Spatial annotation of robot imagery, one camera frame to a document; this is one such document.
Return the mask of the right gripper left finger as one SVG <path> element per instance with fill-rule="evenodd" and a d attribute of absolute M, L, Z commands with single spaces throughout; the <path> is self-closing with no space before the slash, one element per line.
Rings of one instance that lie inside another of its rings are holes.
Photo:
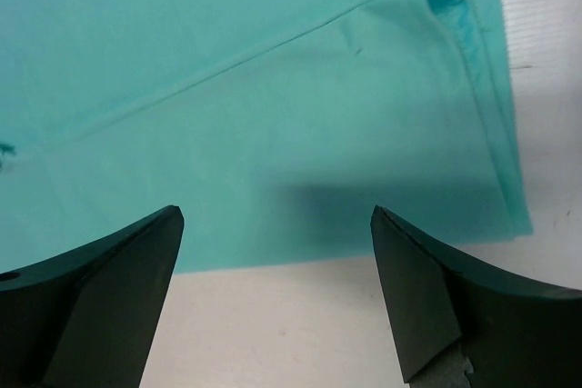
<path fill-rule="evenodd" d="M 169 205 L 3 273 L 2 386 L 139 386 L 183 231 L 180 208 Z"/>

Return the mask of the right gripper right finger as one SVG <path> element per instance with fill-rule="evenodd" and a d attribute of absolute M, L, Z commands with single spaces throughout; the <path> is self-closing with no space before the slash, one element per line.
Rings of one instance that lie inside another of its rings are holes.
<path fill-rule="evenodd" d="M 513 274 L 376 207 L 388 320 L 412 387 L 578 387 L 581 292 Z"/>

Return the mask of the teal green t shirt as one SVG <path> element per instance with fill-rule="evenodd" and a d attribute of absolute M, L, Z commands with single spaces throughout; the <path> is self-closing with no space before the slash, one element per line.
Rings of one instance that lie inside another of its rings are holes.
<path fill-rule="evenodd" d="M 532 232 L 501 0 L 1 0 L 1 267 L 181 208 L 182 271 Z"/>

